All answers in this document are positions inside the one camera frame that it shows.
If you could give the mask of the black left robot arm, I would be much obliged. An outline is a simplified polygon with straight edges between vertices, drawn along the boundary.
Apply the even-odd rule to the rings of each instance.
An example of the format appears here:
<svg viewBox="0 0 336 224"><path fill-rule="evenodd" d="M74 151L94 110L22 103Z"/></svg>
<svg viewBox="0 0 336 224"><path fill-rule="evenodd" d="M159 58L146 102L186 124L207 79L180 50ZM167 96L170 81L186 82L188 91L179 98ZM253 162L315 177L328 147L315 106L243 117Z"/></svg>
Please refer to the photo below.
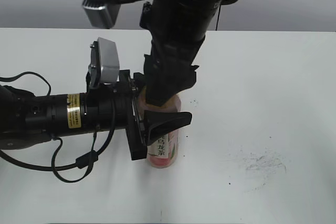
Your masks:
<svg viewBox="0 0 336 224"><path fill-rule="evenodd" d="M122 70L119 81L85 93L35 96L1 87L1 149L19 150L53 137L124 129L132 160L145 159L147 147L160 137L191 123L189 112L136 110L142 76Z"/></svg>

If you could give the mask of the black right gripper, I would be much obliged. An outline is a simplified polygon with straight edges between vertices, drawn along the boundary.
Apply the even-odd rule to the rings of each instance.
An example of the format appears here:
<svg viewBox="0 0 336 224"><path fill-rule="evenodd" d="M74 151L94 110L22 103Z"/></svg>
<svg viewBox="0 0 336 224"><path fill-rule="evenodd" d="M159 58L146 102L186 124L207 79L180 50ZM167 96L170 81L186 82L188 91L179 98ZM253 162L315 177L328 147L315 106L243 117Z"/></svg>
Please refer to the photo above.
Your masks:
<svg viewBox="0 0 336 224"><path fill-rule="evenodd" d="M191 42L170 40L151 32L151 52L145 55L143 71L148 104L163 106L175 94L196 83L198 65L193 61L205 38Z"/></svg>

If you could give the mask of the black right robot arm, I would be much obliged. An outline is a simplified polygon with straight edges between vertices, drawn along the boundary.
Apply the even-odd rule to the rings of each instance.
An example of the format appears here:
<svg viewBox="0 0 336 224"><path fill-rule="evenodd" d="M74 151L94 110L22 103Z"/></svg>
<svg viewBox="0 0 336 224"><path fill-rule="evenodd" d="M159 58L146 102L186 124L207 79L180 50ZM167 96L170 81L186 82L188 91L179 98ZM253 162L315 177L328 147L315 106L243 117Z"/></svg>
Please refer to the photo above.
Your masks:
<svg viewBox="0 0 336 224"><path fill-rule="evenodd" d="M146 5L141 27L151 33L145 56L145 99L162 106L196 83L193 61L222 0L153 0Z"/></svg>

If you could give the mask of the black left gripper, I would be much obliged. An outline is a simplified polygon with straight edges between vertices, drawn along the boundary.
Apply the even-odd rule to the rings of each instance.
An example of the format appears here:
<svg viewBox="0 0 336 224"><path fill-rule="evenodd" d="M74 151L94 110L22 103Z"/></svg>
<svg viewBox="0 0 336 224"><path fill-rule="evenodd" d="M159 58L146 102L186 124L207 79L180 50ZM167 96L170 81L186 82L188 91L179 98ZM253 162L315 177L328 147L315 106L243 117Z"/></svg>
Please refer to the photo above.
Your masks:
<svg viewBox="0 0 336 224"><path fill-rule="evenodd" d="M110 144L115 130L125 130L131 159L136 161L146 158L146 146L191 123L190 112L165 113L145 110L143 119L145 145L141 140L137 124L139 117L133 112L133 101L146 86L145 75L135 72L131 77L129 70L121 70L116 84L101 84L97 89L90 89L89 82L90 76L87 73L83 128L109 132L102 147L92 152L92 159L95 161Z"/></svg>

